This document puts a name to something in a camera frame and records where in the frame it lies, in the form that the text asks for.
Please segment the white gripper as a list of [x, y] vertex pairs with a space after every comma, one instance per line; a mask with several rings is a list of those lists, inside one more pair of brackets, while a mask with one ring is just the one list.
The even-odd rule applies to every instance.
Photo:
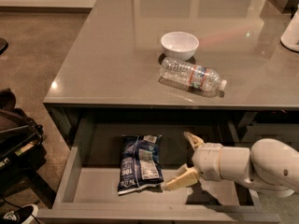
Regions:
[[200, 176], [207, 181], [221, 181], [220, 157], [222, 144], [205, 143], [200, 137], [193, 133], [184, 132], [185, 139], [194, 150], [192, 163], [194, 167], [187, 164], [180, 166], [176, 175], [164, 184], [166, 191], [186, 188], [194, 185]]

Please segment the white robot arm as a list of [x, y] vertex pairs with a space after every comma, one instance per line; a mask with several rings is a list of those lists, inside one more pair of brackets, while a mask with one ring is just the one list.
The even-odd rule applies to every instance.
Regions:
[[289, 197], [299, 192], [299, 152], [276, 139], [265, 138], [252, 147], [225, 147], [206, 143], [186, 132], [193, 149], [192, 166], [182, 165], [166, 181], [168, 191], [189, 187], [199, 180], [230, 180], [257, 192]]

